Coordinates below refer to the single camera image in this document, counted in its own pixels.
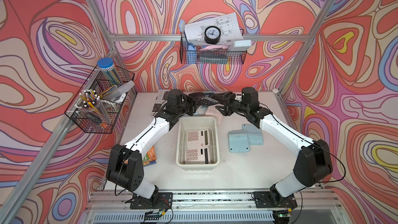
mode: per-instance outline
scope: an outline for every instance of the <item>wire basket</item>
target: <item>wire basket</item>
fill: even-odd
[[[130,72],[126,69],[123,69],[121,67],[116,67],[117,71],[119,72],[120,76],[122,77],[123,84],[127,83],[129,81],[134,80],[134,73]],[[96,79],[90,86],[91,89],[95,90],[98,93],[103,92],[104,90],[110,88],[113,84],[107,79],[107,77],[102,73],[99,72]],[[98,116],[96,116],[93,113],[87,113],[87,112],[82,112],[76,109],[71,116],[67,115],[67,112],[65,114],[78,126],[80,129],[82,129],[83,132],[86,133],[103,133],[103,134],[110,134],[113,131],[113,127],[115,126],[115,123],[117,121],[117,118],[119,117],[119,113],[121,111],[121,107],[124,103],[116,103],[116,102],[111,102],[107,100],[101,100],[103,107],[107,111],[109,115],[110,121],[104,121]]]
[[[181,64],[243,64],[247,51],[227,51],[227,50],[203,50],[201,46],[196,46],[196,50],[188,50],[190,43],[185,35],[181,35],[180,61]]]

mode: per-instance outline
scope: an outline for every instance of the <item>white table surface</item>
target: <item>white table surface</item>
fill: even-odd
[[[127,122],[121,144],[141,133],[152,121],[151,111],[157,93],[138,93]],[[286,119],[274,93],[259,92],[259,101],[283,122]],[[231,153],[228,150],[228,132],[241,130],[249,124],[246,118],[233,114],[224,116],[217,125],[220,163],[208,171],[185,171],[176,164],[177,123],[155,144],[157,163],[144,167],[144,177],[159,189],[263,189],[269,188],[291,173],[296,157],[276,138],[263,132],[264,144],[250,146],[249,152]],[[115,184],[107,182],[105,190],[114,190]]]

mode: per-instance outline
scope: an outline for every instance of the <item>blue lid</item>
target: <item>blue lid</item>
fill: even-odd
[[[97,65],[100,68],[112,67],[113,60],[112,60],[112,58],[105,57],[105,58],[99,59],[98,62],[97,62]]]

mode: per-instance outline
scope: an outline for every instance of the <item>book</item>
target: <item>book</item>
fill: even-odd
[[[149,151],[145,155],[144,159],[142,160],[142,163],[144,164],[144,167],[156,163],[156,154],[153,146],[149,149]]]

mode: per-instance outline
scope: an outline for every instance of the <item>white robot arm segment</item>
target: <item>white robot arm segment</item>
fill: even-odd
[[[312,138],[297,132],[295,129],[280,121],[278,117],[273,114],[268,114],[260,120],[260,129],[270,133],[283,143],[295,157],[298,156],[301,147],[308,147],[314,143]]]
[[[137,137],[127,142],[126,148],[129,150],[137,150],[141,153],[142,159],[156,141],[166,134],[169,130],[169,122],[164,118],[154,118],[151,124],[145,128]]]

